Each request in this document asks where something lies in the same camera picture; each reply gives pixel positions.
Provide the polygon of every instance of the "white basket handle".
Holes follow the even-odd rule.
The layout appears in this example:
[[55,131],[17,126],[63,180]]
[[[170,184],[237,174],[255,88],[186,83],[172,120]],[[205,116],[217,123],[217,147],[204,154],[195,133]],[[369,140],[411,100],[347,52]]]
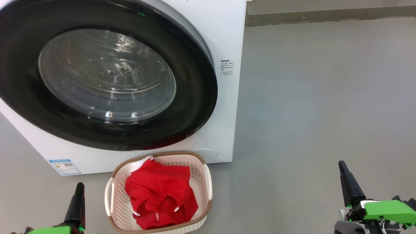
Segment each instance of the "white basket handle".
[[[111,216],[113,213],[113,204],[114,204],[114,178],[110,178],[110,180],[107,182],[107,185],[105,186],[105,192],[104,192],[104,205],[105,205],[105,211],[107,213],[107,216]],[[111,185],[111,201],[109,204],[109,189]]]
[[208,194],[209,194],[209,200],[212,200],[212,179],[211,179],[211,172],[209,171],[209,168],[207,164],[204,164],[205,168],[205,179],[206,183],[208,185]]

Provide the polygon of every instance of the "red garment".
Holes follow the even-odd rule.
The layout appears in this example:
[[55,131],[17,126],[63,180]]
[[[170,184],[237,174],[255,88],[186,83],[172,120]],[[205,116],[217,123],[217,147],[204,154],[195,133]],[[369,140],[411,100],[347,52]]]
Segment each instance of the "red garment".
[[126,179],[133,215],[144,230],[185,223],[191,220],[198,204],[186,166],[164,166],[147,160]]

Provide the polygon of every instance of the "laundry basket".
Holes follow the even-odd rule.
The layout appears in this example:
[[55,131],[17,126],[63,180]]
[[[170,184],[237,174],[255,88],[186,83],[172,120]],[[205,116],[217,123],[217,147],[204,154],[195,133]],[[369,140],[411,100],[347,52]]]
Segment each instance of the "laundry basket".
[[204,159],[196,153],[189,151],[165,152],[152,154],[156,162],[164,165],[189,166],[191,179],[189,185],[193,189],[198,210],[191,221],[170,227],[143,230],[133,218],[130,197],[124,190],[127,177],[130,176],[130,166],[133,162],[146,158],[147,156],[129,159],[121,163],[111,175],[105,190],[105,209],[108,219],[113,228],[123,234],[183,234],[200,228],[211,208],[212,182],[211,174]]

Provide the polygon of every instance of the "clothes in basket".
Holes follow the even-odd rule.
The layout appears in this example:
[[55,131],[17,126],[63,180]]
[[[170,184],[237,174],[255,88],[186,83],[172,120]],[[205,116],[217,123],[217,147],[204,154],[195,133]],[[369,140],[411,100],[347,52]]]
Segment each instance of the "clothes in basket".
[[198,209],[187,166],[165,166],[149,156],[131,166],[125,190],[144,230],[186,223]]

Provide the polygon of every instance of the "washing machine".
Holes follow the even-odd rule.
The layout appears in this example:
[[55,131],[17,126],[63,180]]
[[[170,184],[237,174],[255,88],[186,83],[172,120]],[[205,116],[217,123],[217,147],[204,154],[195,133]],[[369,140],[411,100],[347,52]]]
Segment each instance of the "washing machine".
[[245,0],[0,0],[0,112],[61,175],[231,162]]

